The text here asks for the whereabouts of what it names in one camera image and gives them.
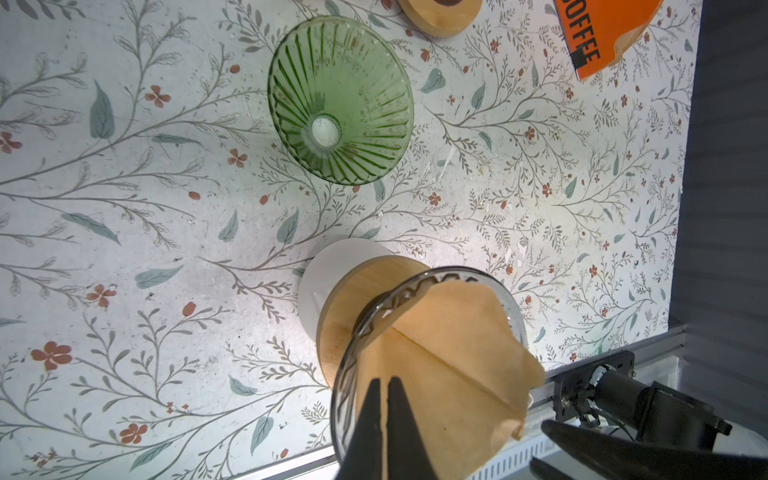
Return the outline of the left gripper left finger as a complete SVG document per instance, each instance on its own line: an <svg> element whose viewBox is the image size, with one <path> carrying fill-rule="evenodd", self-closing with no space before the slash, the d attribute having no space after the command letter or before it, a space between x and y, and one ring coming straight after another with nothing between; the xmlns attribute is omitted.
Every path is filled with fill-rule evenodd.
<svg viewBox="0 0 768 480"><path fill-rule="evenodd" d="M364 398L347 455L339 462L337 480L381 480L381 381L374 379Z"/></svg>

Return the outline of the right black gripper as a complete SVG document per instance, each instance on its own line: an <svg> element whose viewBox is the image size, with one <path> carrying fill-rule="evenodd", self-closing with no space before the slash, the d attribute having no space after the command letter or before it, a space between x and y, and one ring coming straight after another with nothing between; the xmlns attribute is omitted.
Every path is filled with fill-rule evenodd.
<svg viewBox="0 0 768 480"><path fill-rule="evenodd" d="M767 459L681 450L622 440L554 420L541 431L605 479L765 479Z"/></svg>

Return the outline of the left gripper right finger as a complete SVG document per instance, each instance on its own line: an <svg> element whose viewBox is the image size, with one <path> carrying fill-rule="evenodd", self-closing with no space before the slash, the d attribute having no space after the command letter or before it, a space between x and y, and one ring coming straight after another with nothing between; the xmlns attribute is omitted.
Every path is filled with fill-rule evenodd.
<svg viewBox="0 0 768 480"><path fill-rule="evenodd" d="M387 472L390 480L436 480L414 414L399 377L388 384Z"/></svg>

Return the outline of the grey clear glass dripper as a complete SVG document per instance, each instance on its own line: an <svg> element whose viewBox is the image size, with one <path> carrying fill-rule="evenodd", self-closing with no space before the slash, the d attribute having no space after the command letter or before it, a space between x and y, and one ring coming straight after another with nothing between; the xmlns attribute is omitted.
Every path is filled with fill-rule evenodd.
<svg viewBox="0 0 768 480"><path fill-rule="evenodd" d="M358 356L373 338L389 328L386 316L404 307L430 286L446 281L477 282L491 288L503 306L513 335L524 349L528 348L525 323L518 304L502 283L481 270L466 266L438 267L385 288L357 312L351 332L342 341L342 356L335 362L335 373L328 381L332 387L331 438L339 461L348 453L356 423Z"/></svg>

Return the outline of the orange coffee filter pack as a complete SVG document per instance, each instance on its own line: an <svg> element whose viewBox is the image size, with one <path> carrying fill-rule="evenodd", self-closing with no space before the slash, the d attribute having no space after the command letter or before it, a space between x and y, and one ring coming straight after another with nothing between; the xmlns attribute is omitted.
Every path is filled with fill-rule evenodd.
<svg viewBox="0 0 768 480"><path fill-rule="evenodd" d="M661 4L661 0L555 1L577 78L584 81L618 63Z"/></svg>

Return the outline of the frosted white glass mug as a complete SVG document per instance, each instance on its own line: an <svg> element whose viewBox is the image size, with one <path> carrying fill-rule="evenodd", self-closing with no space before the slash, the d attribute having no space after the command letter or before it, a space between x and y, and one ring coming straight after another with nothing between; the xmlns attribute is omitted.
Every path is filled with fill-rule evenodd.
<svg viewBox="0 0 768 480"><path fill-rule="evenodd" d="M321 250L308 264L298 286L298 315L308 337L317 342L320 314L336 285L355 267L391 255L382 245L360 238L344 239Z"/></svg>

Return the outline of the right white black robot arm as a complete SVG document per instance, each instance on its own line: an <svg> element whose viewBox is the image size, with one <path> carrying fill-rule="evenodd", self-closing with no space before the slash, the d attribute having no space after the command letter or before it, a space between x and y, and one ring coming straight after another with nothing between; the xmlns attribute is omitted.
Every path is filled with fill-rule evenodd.
<svg viewBox="0 0 768 480"><path fill-rule="evenodd" d="M708 404L658 382L644 385L607 369L586 394L594 412L636 435L631 440L547 420L541 431L577 462L604 479L765 479L765 457L720 454L719 435L732 425Z"/></svg>

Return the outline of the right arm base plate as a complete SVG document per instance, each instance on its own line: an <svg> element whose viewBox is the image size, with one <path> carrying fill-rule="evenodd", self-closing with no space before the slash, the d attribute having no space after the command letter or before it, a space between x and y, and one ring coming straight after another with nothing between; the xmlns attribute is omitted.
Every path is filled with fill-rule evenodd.
<svg viewBox="0 0 768 480"><path fill-rule="evenodd" d="M606 371L628 376L634 369L634 360L633 352L621 350L607 356L577 362L555 374L552 377L555 420L566 423L577 419L582 427L599 427L600 419L594 398L600 378Z"/></svg>

